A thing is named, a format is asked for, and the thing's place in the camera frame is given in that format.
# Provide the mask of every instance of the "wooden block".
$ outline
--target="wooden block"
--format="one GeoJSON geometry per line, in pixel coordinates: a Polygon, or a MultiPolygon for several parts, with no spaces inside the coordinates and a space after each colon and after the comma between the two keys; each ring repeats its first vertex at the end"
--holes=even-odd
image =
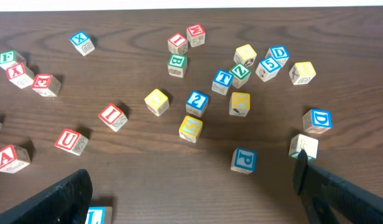
{"type": "Polygon", "coordinates": [[[186,112],[197,117],[203,116],[203,113],[208,105],[208,96],[193,91],[186,101],[186,112]]]}
{"type": "Polygon", "coordinates": [[[292,158],[298,158],[299,153],[305,150],[308,155],[308,159],[316,159],[317,149],[318,149],[318,140],[304,136],[303,134],[298,134],[291,140],[290,151],[288,153],[292,158]]]}
{"type": "Polygon", "coordinates": [[[160,90],[155,89],[146,98],[144,98],[147,108],[156,116],[162,115],[169,108],[168,97],[160,90]]]}
{"type": "Polygon", "coordinates": [[[18,63],[23,63],[26,66],[26,60],[19,52],[10,50],[0,53],[0,67],[4,70],[18,63]]]}
{"type": "Polygon", "coordinates": [[[34,73],[23,63],[17,63],[6,69],[6,76],[9,81],[23,89],[31,86],[34,82],[34,73]]]}
{"type": "Polygon", "coordinates": [[[234,75],[232,85],[237,89],[246,84],[251,76],[251,70],[241,63],[238,63],[230,69],[230,73],[234,75]]]}
{"type": "Polygon", "coordinates": [[[308,84],[316,75],[311,62],[297,62],[290,70],[291,82],[294,85],[308,84]]]}
{"type": "Polygon", "coordinates": [[[226,96],[233,81],[234,75],[224,70],[218,70],[212,82],[212,91],[226,96]]]}
{"type": "Polygon", "coordinates": [[[230,97],[229,114],[233,116],[247,116],[250,101],[251,99],[248,93],[232,93],[230,97]]]}
{"type": "Polygon", "coordinates": [[[256,157],[256,152],[239,147],[233,153],[230,169],[243,174],[250,174],[255,171],[256,157]]]}
{"type": "Polygon", "coordinates": [[[180,54],[172,54],[168,62],[170,75],[183,78],[187,70],[187,57],[180,54]]]}
{"type": "Polygon", "coordinates": [[[263,82],[267,82],[277,75],[280,68],[281,65],[273,57],[268,57],[259,62],[255,72],[263,82]]]}
{"type": "Polygon", "coordinates": [[[8,145],[0,150],[0,172],[15,174],[30,163],[29,153],[22,147],[8,145]]]}
{"type": "Polygon", "coordinates": [[[184,54],[188,50],[187,39],[176,33],[168,39],[168,49],[173,54],[184,54]]]}
{"type": "Polygon", "coordinates": [[[32,89],[44,97],[56,97],[59,94],[62,84],[51,74],[38,74],[32,89]]]}
{"type": "Polygon", "coordinates": [[[191,47],[197,47],[205,43],[205,30],[201,24],[187,27],[187,39],[191,47]]]}
{"type": "Polygon", "coordinates": [[[246,67],[253,65],[255,58],[256,52],[249,44],[237,48],[236,53],[234,54],[234,62],[241,63],[246,67]]]}
{"type": "Polygon", "coordinates": [[[57,139],[55,146],[66,152],[80,156],[88,141],[89,140],[82,134],[66,128],[57,139]]]}
{"type": "Polygon", "coordinates": [[[203,122],[191,116],[185,116],[179,128],[179,136],[187,141],[196,143],[203,128],[203,122]]]}
{"type": "Polygon", "coordinates": [[[333,127],[331,113],[312,109],[302,117],[303,130],[308,133],[322,134],[333,127]]]}
{"type": "Polygon", "coordinates": [[[287,49],[281,45],[269,48],[265,58],[268,57],[273,57],[274,60],[276,60],[281,65],[281,67],[283,67],[287,60],[290,58],[290,55],[288,54],[287,49]]]}
{"type": "Polygon", "coordinates": [[[121,127],[128,121],[124,112],[112,103],[100,112],[99,118],[115,132],[120,130],[121,127]]]}
{"type": "Polygon", "coordinates": [[[70,42],[82,56],[91,53],[95,49],[90,37],[83,31],[79,31],[74,36],[70,37],[70,42]]]}

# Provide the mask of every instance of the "wood grain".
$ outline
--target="wood grain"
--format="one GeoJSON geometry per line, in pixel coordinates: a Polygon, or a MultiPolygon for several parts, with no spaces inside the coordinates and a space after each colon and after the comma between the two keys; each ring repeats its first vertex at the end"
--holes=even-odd
{"type": "Polygon", "coordinates": [[[310,108],[330,110],[334,126],[312,135],[320,140],[314,163],[383,197],[383,7],[0,13],[0,52],[11,49],[35,73],[58,77],[62,90],[42,98],[0,68],[0,149],[17,144],[32,154],[18,174],[0,173],[0,213],[84,168],[94,205],[113,206],[114,224],[307,223],[287,152],[310,108]],[[171,77],[166,41],[195,23],[206,44],[187,52],[184,79],[171,77]],[[95,42],[86,57],[68,40],[79,30],[95,42]],[[259,60],[279,44],[291,58],[267,83],[253,72],[240,89],[251,94],[251,110],[240,118],[228,115],[230,94],[211,84],[244,44],[259,60]],[[293,86],[288,71],[302,61],[317,76],[293,86]],[[159,118],[144,104],[154,88],[171,98],[159,118]],[[178,136],[193,90],[210,97],[196,144],[178,136]],[[98,113],[118,102],[129,122],[114,133],[98,113]],[[54,147],[64,128],[89,136],[82,156],[54,147]],[[237,147],[257,151],[255,173],[230,171],[237,147]]]}

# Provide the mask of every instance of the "toy block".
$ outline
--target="toy block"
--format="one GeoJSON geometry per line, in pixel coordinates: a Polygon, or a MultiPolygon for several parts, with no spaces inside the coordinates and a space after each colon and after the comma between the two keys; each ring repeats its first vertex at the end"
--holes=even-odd
{"type": "Polygon", "coordinates": [[[115,132],[120,130],[121,127],[128,121],[124,112],[112,103],[100,112],[99,118],[115,132]]]}
{"type": "Polygon", "coordinates": [[[29,153],[22,147],[8,145],[0,150],[0,172],[15,174],[30,163],[29,153]]]}
{"type": "Polygon", "coordinates": [[[248,93],[232,93],[229,104],[229,114],[233,116],[247,116],[250,108],[248,93]]]}
{"type": "Polygon", "coordinates": [[[180,54],[172,54],[168,62],[170,75],[183,78],[187,69],[187,57],[180,54]]]}
{"type": "Polygon", "coordinates": [[[184,54],[188,50],[187,39],[180,33],[176,33],[168,39],[168,49],[173,54],[184,54]]]}
{"type": "Polygon", "coordinates": [[[179,128],[179,136],[187,141],[196,143],[202,128],[202,121],[191,116],[185,116],[179,128]]]}
{"type": "Polygon", "coordinates": [[[237,89],[246,84],[249,77],[251,76],[251,70],[241,63],[238,63],[236,66],[230,69],[230,73],[234,75],[232,85],[237,89]]]}
{"type": "Polygon", "coordinates": [[[241,63],[246,67],[250,67],[254,64],[256,58],[256,52],[252,49],[251,45],[246,44],[244,46],[238,47],[236,53],[234,54],[234,61],[236,63],[241,63]]]}
{"type": "Polygon", "coordinates": [[[51,74],[38,74],[32,89],[44,97],[56,97],[59,94],[62,84],[51,74]]]}
{"type": "Polygon", "coordinates": [[[186,111],[194,116],[201,117],[208,105],[208,96],[193,91],[186,101],[186,111]]]}
{"type": "Polygon", "coordinates": [[[230,169],[243,174],[250,174],[255,171],[256,157],[256,152],[239,147],[233,153],[230,169]]]}
{"type": "Polygon", "coordinates": [[[303,130],[308,133],[322,134],[333,127],[331,113],[312,109],[302,117],[303,130]]]}
{"type": "Polygon", "coordinates": [[[26,66],[26,60],[19,52],[10,50],[0,53],[0,67],[4,70],[18,63],[23,63],[26,66]]]}
{"type": "Polygon", "coordinates": [[[55,146],[80,156],[88,141],[82,134],[66,128],[57,139],[55,146]]]}
{"type": "Polygon", "coordinates": [[[197,47],[205,43],[205,30],[201,24],[196,24],[187,27],[187,39],[190,42],[191,47],[197,47]]]}
{"type": "Polygon", "coordinates": [[[267,82],[277,75],[280,68],[281,65],[273,57],[268,57],[259,62],[255,72],[263,82],[267,82]]]}
{"type": "Polygon", "coordinates": [[[212,91],[226,96],[233,81],[234,75],[224,70],[219,70],[212,82],[212,91]]]}
{"type": "Polygon", "coordinates": [[[77,51],[82,54],[82,56],[91,53],[95,49],[92,40],[83,31],[79,31],[74,36],[70,37],[70,42],[74,45],[77,51]]]}
{"type": "Polygon", "coordinates": [[[308,155],[308,160],[316,159],[318,140],[304,136],[303,134],[298,134],[291,140],[290,151],[288,155],[297,159],[302,149],[305,150],[306,154],[308,155]]]}
{"type": "Polygon", "coordinates": [[[90,207],[85,224],[111,224],[112,207],[90,207]]]}
{"type": "Polygon", "coordinates": [[[311,62],[297,62],[289,72],[291,82],[294,85],[308,84],[316,75],[311,62]]]}
{"type": "Polygon", "coordinates": [[[276,60],[281,65],[281,67],[283,67],[287,60],[290,58],[290,55],[288,54],[287,49],[281,45],[269,48],[265,58],[268,57],[273,57],[274,60],[276,60]]]}
{"type": "Polygon", "coordinates": [[[147,108],[156,116],[162,115],[169,108],[168,97],[160,90],[155,89],[146,98],[144,98],[147,108]]]}

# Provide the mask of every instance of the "letter block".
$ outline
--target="letter block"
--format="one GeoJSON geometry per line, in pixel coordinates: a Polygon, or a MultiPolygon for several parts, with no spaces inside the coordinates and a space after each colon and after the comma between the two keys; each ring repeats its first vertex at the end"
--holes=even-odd
{"type": "Polygon", "coordinates": [[[250,174],[255,171],[256,156],[256,152],[239,147],[233,153],[230,169],[243,174],[250,174]]]}
{"type": "Polygon", "coordinates": [[[82,134],[66,128],[57,139],[55,146],[66,152],[80,156],[88,141],[89,140],[82,134]]]}
{"type": "Polygon", "coordinates": [[[29,153],[22,147],[8,145],[0,150],[0,172],[15,174],[30,163],[29,153]]]}

